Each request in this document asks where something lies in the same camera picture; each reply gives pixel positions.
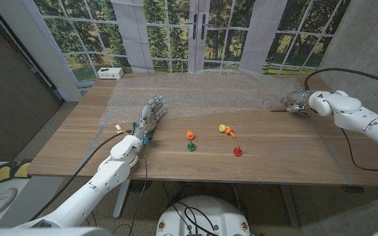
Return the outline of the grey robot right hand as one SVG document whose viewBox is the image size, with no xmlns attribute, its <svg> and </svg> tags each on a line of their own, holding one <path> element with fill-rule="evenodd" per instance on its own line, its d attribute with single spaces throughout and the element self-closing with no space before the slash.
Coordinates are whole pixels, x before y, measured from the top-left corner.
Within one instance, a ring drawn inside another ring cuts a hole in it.
<svg viewBox="0 0 378 236">
<path fill-rule="evenodd" d="M 309 117 L 309 99 L 313 93 L 313 90 L 306 90 L 305 88 L 290 92 L 285 97 L 285 100 L 287 102 L 286 111 L 291 114 L 300 115 L 302 117 Z"/>
</svg>

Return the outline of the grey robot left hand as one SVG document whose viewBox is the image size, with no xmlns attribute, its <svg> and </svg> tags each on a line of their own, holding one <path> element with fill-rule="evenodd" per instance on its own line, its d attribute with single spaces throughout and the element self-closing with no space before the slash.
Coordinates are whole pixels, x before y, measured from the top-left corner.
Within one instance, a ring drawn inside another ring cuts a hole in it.
<svg viewBox="0 0 378 236">
<path fill-rule="evenodd" d="M 159 120 L 167 113 L 163 108 L 165 103 L 163 96 L 155 96 L 150 99 L 143 107 L 132 131 L 132 135 L 140 140 L 148 134 L 152 134 Z"/>
</svg>

